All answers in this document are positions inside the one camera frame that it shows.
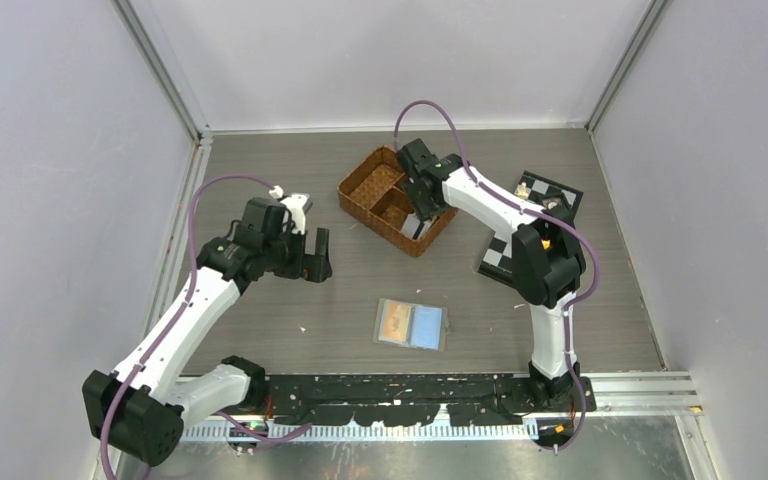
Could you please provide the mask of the taupe leather card holder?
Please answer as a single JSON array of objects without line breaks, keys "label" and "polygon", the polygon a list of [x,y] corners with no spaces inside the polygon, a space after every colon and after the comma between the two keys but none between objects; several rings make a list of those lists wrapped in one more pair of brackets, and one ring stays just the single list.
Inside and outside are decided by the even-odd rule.
[{"label": "taupe leather card holder", "polygon": [[[386,300],[403,302],[413,307],[408,340],[405,344],[391,343],[379,339],[379,328],[383,304]],[[443,351],[449,333],[448,311],[445,307],[418,304],[381,298],[378,302],[372,339],[376,343],[428,351]]]}]

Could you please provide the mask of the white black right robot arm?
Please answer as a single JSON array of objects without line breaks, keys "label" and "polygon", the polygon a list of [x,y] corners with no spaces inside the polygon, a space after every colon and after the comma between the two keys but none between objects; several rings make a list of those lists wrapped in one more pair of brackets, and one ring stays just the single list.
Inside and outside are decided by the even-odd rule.
[{"label": "white black right robot arm", "polygon": [[415,139],[396,152],[402,188],[423,221],[451,208],[479,220],[510,249],[512,287],[529,305],[534,347],[529,382],[534,403],[556,410],[579,385],[572,313],[586,261],[571,212],[503,190],[456,154],[439,157]]}]

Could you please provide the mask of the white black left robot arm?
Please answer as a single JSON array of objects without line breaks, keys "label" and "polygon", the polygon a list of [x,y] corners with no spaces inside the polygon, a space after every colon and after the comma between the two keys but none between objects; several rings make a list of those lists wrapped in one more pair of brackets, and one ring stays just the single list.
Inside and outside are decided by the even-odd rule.
[{"label": "white black left robot arm", "polygon": [[255,197],[226,235],[203,245],[196,274],[137,348],[111,373],[94,371],[85,380],[94,437],[156,467],[187,428],[230,407],[253,414],[266,404],[264,368],[239,356],[186,385],[178,378],[213,325],[264,274],[314,283],[331,276],[328,230],[318,229],[313,253],[305,250],[311,207],[304,193]]}]

